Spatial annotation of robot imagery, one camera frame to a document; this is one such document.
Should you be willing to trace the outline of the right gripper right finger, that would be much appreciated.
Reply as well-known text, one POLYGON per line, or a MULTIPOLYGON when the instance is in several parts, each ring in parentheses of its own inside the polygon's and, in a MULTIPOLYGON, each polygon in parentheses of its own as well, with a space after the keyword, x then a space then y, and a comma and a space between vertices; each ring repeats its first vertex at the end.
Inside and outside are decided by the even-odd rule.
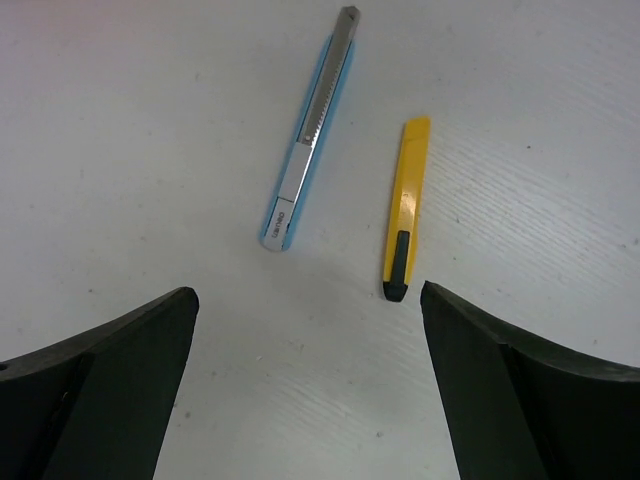
POLYGON ((546 340, 435 283, 421 308, 461 478, 638 478, 638 368, 546 340))

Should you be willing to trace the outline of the yellow black utility knife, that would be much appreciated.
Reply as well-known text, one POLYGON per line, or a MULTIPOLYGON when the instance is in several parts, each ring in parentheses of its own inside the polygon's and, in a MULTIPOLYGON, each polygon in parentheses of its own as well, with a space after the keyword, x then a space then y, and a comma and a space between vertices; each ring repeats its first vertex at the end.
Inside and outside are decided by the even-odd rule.
POLYGON ((430 118, 423 116, 408 120, 402 133, 382 275, 383 295, 390 302, 401 302, 411 283, 418 246, 430 129, 430 118))

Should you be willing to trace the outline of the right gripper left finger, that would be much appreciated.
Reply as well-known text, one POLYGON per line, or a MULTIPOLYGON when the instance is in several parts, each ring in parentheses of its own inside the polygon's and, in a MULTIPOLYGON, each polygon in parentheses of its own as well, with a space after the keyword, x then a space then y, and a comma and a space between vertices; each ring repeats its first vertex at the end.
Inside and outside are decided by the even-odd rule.
POLYGON ((181 287, 2 361, 2 478, 153 478, 198 311, 181 287))

